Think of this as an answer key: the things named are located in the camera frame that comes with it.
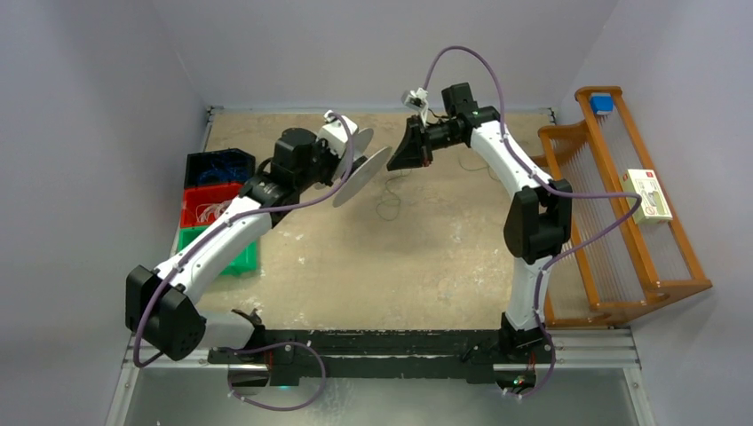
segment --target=wall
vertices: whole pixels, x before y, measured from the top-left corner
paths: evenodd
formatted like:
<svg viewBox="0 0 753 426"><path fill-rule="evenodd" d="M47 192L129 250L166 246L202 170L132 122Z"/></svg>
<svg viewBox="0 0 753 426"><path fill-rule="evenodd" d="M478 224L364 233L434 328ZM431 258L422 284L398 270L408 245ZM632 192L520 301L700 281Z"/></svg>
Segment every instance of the wall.
<svg viewBox="0 0 753 426"><path fill-rule="evenodd" d="M660 424L749 424L753 417L753 9L746 0L621 0L561 105L617 84L715 287L634 324Z"/></svg>
<svg viewBox="0 0 753 426"><path fill-rule="evenodd" d="M104 423L203 114L148 0L0 5L0 423Z"/></svg>
<svg viewBox="0 0 753 426"><path fill-rule="evenodd" d="M511 109L552 107L616 0L155 0L204 100L226 107L402 108L449 44L492 63ZM439 90L469 81L495 100L483 67L461 52L435 73Z"/></svg>

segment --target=purple hose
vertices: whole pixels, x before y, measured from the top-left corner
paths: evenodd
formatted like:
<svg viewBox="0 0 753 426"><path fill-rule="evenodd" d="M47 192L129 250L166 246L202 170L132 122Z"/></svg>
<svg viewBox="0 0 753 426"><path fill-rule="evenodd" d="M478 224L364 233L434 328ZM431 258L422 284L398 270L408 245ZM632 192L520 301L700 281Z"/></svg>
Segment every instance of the purple hose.
<svg viewBox="0 0 753 426"><path fill-rule="evenodd" d="M227 221L222 222L217 226L216 228L212 229L211 231L207 233L203 233L199 236L199 239L196 241L196 243L186 252L183 254L183 256L178 260L178 263L175 267L170 270L170 272L165 275L165 277L162 279L162 282L159 286L157 286L157 289L155 290L152 297L149 299L149 302L147 303L147 307L144 309L144 313L141 315L141 319L139 320L139 326L136 328L136 336L135 336L135 343L133 344L133 364L138 368L143 368L148 366L149 364L155 362L158 358L162 356L162 352L157 352L156 355L154 355L152 358L147 359L146 361L141 361L141 340L144 337L144 330L147 328L147 320L149 318L149 315L152 313L152 310L155 308L155 305L157 304L158 295L160 295L168 285L170 285L170 281L175 278L175 275L178 274L178 270L185 266L193 256L196 255L196 253L204 247L204 245L209 242L215 235L220 233L222 230L228 227L228 222L233 223L237 220L243 219L245 217L253 216L253 215L261 215L265 213L279 213L283 211L291 211L295 209L302 209L304 207L310 207L314 204L318 204L322 201L327 200L332 195L335 195L337 191L345 184L345 181L350 177L351 171L353 171L353 134L351 133L351 130L348 129L348 125L345 122L345 119L342 115L332 112L332 116L334 116L336 119L338 119L342 124L343 128L345 129L345 135L348 137L347 147L345 149L345 173L343 174L343 177L340 179L337 184L332 187L332 189L325 193L323 196L316 198L311 201L301 202L299 204L292 204L289 206L280 206L280 207L269 207L265 209L256 209L251 211L245 211L242 213L238 213L235 216L230 217ZM279 344L272 344L269 346L265 346L262 348L255 349L254 351L268 351L269 349L278 347ZM319 354L317 354L313 349L306 346L306 349L309 350L313 355L317 358L321 365L321 385L319 389L313 394L311 398L309 398L305 403L292 407L292 408L286 408L286 407L275 407L275 406L265 406L264 404L253 402L249 399L243 399L244 402L248 402L249 404L253 404L255 406L261 406L262 408L266 408L268 410L274 410L274 411L291 411L293 409L303 408L304 406L308 406L311 404L315 399L317 399L321 393L324 391L324 383L326 381L326 378L324 376L324 364L321 361L321 358L319 357ZM247 352L247 351L236 351L238 353L253 353L253 352Z"/></svg>
<svg viewBox="0 0 753 426"><path fill-rule="evenodd" d="M602 231L596 233L592 237L590 237L588 240L581 242L575 247L572 247L570 250L567 250L563 253L560 253L553 257L549 262L544 264L542 267L542 270L539 272L539 275L536 277L536 287L534 292L534 315L536 319L536 324L538 325L539 329L541 329L544 337L546 337L547 342L549 343L549 346L551 347L551 363L549 364L549 369L546 372L546 375L544 375L543 379L539 382L538 386L533 388L530 392L526 393L525 395L520 395L521 397L530 397L531 395L537 393L550 379L552 371L554 371L554 364L557 362L557 357L555 354L555 348L554 343L551 340L551 335L547 333L546 327L541 321L541 316L539 315L539 295L541 294L541 285L542 285L542 279L545 272L551 268L554 264L556 264L558 261L562 260L563 258L572 255L577 250L582 249L589 244L591 244L593 241L598 240L599 238L607 235L609 232L614 230L617 226L622 224L624 221L628 220L629 217L633 215L633 213L638 210L640 207L640 203L642 202L642 198L637 193L564 193L562 191L558 191L551 186L547 182L544 182L543 179L541 179L539 176L537 176L533 170L528 167L525 162L515 153L515 151L512 149L512 146L510 145L510 140L507 138L507 133L504 131L504 97L502 94L502 86L499 83L499 79L497 78L494 70L489 65L486 59L482 58L481 55L479 55L476 51L473 49L470 49L465 46L448 46L444 49L442 49L434 58L434 61L432 61L432 64L429 66L429 72L426 74L426 80L424 80L424 90L429 89L429 81L432 79L432 73L434 72L434 68L437 66L437 62L440 60L442 55L447 53L448 51L464 51L466 53L470 53L473 57L479 60L481 64L487 69L489 72L489 75L492 77L492 80L494 81L495 88L496 88L496 94L499 98L499 127L500 127L500 134L502 136L502 142L504 143L504 146L507 148L507 151L510 153L510 156L520 165L520 167L523 168L523 170L526 171L526 173L533 178L533 180L536 181L537 184L539 184L542 188L544 188L548 193L552 195L557 195L558 197L566 197L566 198L572 198L572 199L579 199L579 200L594 200L594 199L607 199L607 198L634 198L636 202L633 204L633 206L628 210L627 213L625 213L622 217L614 221L610 226L607 226Z"/></svg>

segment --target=purple cable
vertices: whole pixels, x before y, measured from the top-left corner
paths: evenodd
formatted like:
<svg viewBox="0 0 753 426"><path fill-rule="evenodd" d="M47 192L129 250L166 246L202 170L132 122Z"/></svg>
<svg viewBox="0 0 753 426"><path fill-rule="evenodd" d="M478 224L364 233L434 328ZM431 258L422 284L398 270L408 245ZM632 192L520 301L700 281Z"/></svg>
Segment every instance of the purple cable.
<svg viewBox="0 0 753 426"><path fill-rule="evenodd" d="M617 226L621 225L622 222L628 220L629 217L633 215L633 213L638 210L640 207L640 203L642 202L642 198L637 193L565 193L562 191L558 191L551 186L547 182L544 182L543 179L541 179L539 176L537 176L534 171L528 167L528 165L523 162L523 160L515 153L515 151L512 149L512 146L510 145L510 140L507 138L507 133L504 130L504 97L502 94L502 86L499 83L499 79L497 78L494 70L492 69L491 65L487 62L486 59L482 58L481 55L479 55L476 51L473 49L470 49L465 46L448 46L444 49L442 49L434 58L434 61L432 61L432 64L429 66L429 72L426 74L426 80L424 80L424 90L429 89L429 81L432 79L432 74L434 72L434 68L437 66L437 62L439 62L442 55L447 53L448 51L464 51L466 53L470 53L473 57L479 60L481 64L487 69L489 72L489 75L491 75L492 80L494 81L494 85L496 88L496 94L499 98L499 127L500 127L500 134L503 135L502 142L504 143L504 146L507 148L507 151L510 153L510 156L517 162L520 167L523 168L523 170L526 171L526 173L536 181L537 184L539 184L542 188L544 188L548 193L552 195L557 195L558 197L566 197L566 198L572 198L572 199L579 199L579 200L594 200L594 199L608 199L608 198L634 198L636 202L633 204L633 206L628 210L627 213L625 213L622 217L614 221L610 226L607 226L602 231L596 233L592 237L590 237L588 240L581 242L575 247L572 247L570 250L567 250L563 253L560 253L553 257L549 262L544 264L542 267L542 270L539 272L538 276L536 277L536 287L534 292L534 315L536 320L536 325L539 327L539 329L542 331L544 337L546 337L547 342L549 343L549 346L551 347L551 363L549 364L549 369L546 372L546 375L544 375L543 379L539 382L539 385L534 387L530 392L526 393L525 395L520 395L521 397L530 397L531 395L537 393L550 379L552 371L554 371L554 364L557 362L557 356L555 354L554 349L554 342L551 340L551 335L547 333L546 327L541 321L541 316L539 315L539 295L541 294L541 285L542 285L542 279L543 275L546 273L546 271L551 268L554 264L556 264L558 261L562 260L563 258L572 255L579 249L582 249L589 244L591 244L593 241L598 240L599 238L607 235L612 230L614 230Z"/></svg>
<svg viewBox="0 0 753 426"><path fill-rule="evenodd" d="M348 125L345 122L345 119L342 115L332 112L332 116L334 116L336 119L338 119L342 124L343 128L345 129L345 135L347 135L348 142L345 149L345 173L343 174L343 177L340 179L337 184L332 187L332 189L325 193L323 196L316 198L311 201L301 202L299 204L292 204L289 206L280 206L280 207L268 207L264 209L256 209L251 211L244 211L242 213L238 213L235 216L230 217L227 221L222 222L219 226L212 229L211 231L207 233L203 233L199 236L199 239L196 241L196 243L184 253L184 255L178 260L178 263L170 270L170 272L165 275L165 277L162 279L162 282L159 286L157 286L157 289L155 290L152 297L149 299L149 302L147 303L147 307L144 309L144 313L141 315L141 319L139 320L139 326L136 328L136 336L135 340L136 342L133 344L133 364L138 368L143 368L148 366L149 364L155 362L158 358L162 356L162 352L157 352L156 355L154 355L152 358L147 359L146 361L141 361L140 353L141 353L141 340L144 337L144 330L147 328L147 320L149 318L149 315L152 313L152 310L155 308L155 305L157 304L158 295L162 294L162 292L167 288L168 285L170 285L170 281L175 278L175 276L178 274L178 270L182 268L184 265L186 265L193 256L196 255L196 253L212 238L214 238L215 235L220 233L222 230L228 227L228 223L234 223L237 220L243 219L245 217L253 216L253 215L261 215L265 213L280 213L283 211L291 211L295 209L302 209L304 207L310 207L314 204L318 204L322 201L327 200L332 195L335 195L337 191L340 190L340 188L345 184L345 181L350 177L351 171L353 171L353 134L351 133L351 130L348 129ZM265 346L262 348L258 348L254 351L267 351L269 349L272 349L274 347L277 347L275 344ZM305 403L297 406L297 408L303 408L304 406L308 406L311 404L316 398L318 398L321 393L324 391L324 383L325 383L325 376L324 376L324 366L321 363L321 358L319 355L311 348L306 346L306 349L309 350L311 353L314 354L314 356L319 360L321 366L322 366L322 376L321 376L321 385L320 388L313 394L313 396L307 400ZM279 408L279 407L273 407L273 406L265 406L263 404L258 405L262 408L266 408L269 410L276 410L276 411L289 411L287 408Z"/></svg>
<svg viewBox="0 0 753 426"><path fill-rule="evenodd" d="M327 381L327 378L326 378L326 370L324 368L324 361L321 360L321 356L319 356L319 354L316 353L315 350L311 349L308 345L300 343L300 342L282 342L282 343L270 344L269 346L265 346L263 348L244 349L244 350L233 351L233 352L237 354L241 354L241 355L251 355L251 354L260 353L263 351L269 351L270 349L281 348L287 345L297 346L299 348L306 349L307 351L312 353L313 357L316 358L316 361L319 363L319 369L321 370L321 381L319 382L319 387L316 388L316 392L314 392L313 395L309 399L307 399L305 402L302 402L301 404L298 404L297 406L268 406L267 404L263 404L261 402L254 401L252 399L248 399L244 397L243 395L238 394L238 392L236 392L235 389L233 389L233 383L230 381L230 377L228 376L227 387L230 388L230 395L238 398L241 402L245 402L253 406L258 406L259 408L264 408L265 410L270 410L270 411L296 411L305 406L311 405L311 403L313 403L321 395L321 393L324 392L324 384Z"/></svg>

